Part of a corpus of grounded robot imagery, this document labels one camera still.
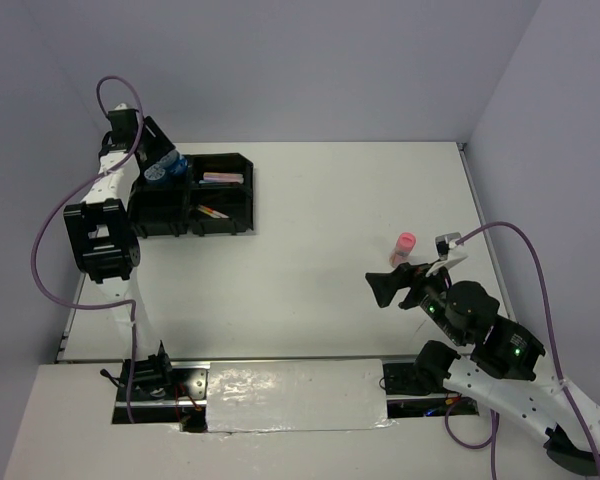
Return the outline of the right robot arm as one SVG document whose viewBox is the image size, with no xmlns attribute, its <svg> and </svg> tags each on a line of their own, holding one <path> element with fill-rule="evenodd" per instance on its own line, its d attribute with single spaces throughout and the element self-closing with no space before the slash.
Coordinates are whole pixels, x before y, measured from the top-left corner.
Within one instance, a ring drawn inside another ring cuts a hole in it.
<svg viewBox="0 0 600 480">
<path fill-rule="evenodd" d="M 421 309 L 451 341 L 429 340 L 413 363 L 385 365 L 385 392 L 456 392 L 517 423 L 563 469 L 600 473 L 600 406 L 559 377 L 544 345 L 500 315 L 480 283 L 453 283 L 446 268 L 430 269 L 405 263 L 365 276 L 379 307 L 405 290 L 400 309 Z"/>
</svg>

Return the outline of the blue-capped glue stick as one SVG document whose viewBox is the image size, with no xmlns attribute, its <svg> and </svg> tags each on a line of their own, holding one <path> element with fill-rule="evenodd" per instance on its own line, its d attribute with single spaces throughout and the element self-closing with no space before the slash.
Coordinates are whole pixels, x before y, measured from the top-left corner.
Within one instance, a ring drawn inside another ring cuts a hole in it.
<svg viewBox="0 0 600 480">
<path fill-rule="evenodd" d="M 231 182 L 210 182 L 210 181 L 203 181 L 200 180 L 198 182 L 198 185 L 202 185 L 203 187 L 213 187 L 213 186 L 226 186 L 226 185 L 230 185 Z"/>
</svg>

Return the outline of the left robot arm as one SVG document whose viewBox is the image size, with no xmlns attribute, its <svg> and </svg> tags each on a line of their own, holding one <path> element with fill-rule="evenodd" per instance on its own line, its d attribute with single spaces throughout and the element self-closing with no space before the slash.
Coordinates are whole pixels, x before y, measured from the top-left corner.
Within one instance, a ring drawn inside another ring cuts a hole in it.
<svg viewBox="0 0 600 480">
<path fill-rule="evenodd" d="M 141 253 L 127 212 L 136 180 L 159 184 L 186 170 L 174 144 L 150 117 L 121 103 L 107 113 L 111 130 L 104 140 L 99 173 L 83 199 L 64 208 L 63 219 L 79 270 L 94 282 L 127 347 L 116 383 L 127 398 L 162 399 L 176 385 L 163 342 L 155 333 L 140 296 L 136 268 Z"/>
</svg>

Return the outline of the blue paint jar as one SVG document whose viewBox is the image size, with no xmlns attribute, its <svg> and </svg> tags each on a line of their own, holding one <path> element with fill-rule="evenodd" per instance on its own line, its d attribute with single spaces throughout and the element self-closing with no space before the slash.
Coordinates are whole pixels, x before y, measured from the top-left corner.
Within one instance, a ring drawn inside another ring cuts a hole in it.
<svg viewBox="0 0 600 480">
<path fill-rule="evenodd" d="M 154 164 L 145 170 L 143 177 L 148 185 L 160 185 L 169 179 L 167 171 L 158 164 Z"/>
<path fill-rule="evenodd" d="M 187 159 L 178 151 L 172 150 L 163 156 L 157 165 L 171 177 L 180 177 L 186 173 L 188 168 Z"/>
</svg>

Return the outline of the thin orange highlighter pen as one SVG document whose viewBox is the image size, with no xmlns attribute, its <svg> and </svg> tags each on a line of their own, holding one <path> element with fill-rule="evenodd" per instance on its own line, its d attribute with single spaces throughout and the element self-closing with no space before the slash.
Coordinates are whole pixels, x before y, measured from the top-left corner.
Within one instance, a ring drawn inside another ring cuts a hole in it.
<svg viewBox="0 0 600 480">
<path fill-rule="evenodd" d="M 204 205 L 198 205 L 198 206 L 196 207 L 196 210 L 198 211 L 198 209 L 207 210 L 207 211 L 211 211 L 211 212 L 213 212 L 213 213 L 216 213 L 216 214 L 218 214 L 219 216 L 221 216 L 221 217 L 222 217 L 222 218 L 219 218 L 219 219 L 229 219 L 229 216 L 228 216 L 228 215 L 226 215 L 226 214 L 224 214 L 224 213 L 222 213 L 222 212 L 219 212 L 219 211 L 217 211 L 217 210 L 214 210 L 214 209 L 212 209 L 212 208 L 209 208 L 209 207 L 207 207 L 207 206 L 204 206 Z"/>
</svg>

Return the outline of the pink-capped glitter bottle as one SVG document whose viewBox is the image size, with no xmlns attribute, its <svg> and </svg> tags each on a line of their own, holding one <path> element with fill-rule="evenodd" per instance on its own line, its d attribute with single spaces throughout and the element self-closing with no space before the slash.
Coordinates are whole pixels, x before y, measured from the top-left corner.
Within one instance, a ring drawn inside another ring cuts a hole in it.
<svg viewBox="0 0 600 480">
<path fill-rule="evenodd" d="M 399 235 L 396 244 L 389 256 L 389 263 L 392 268 L 406 263 L 416 245 L 416 237 L 409 232 L 403 232 Z"/>
</svg>

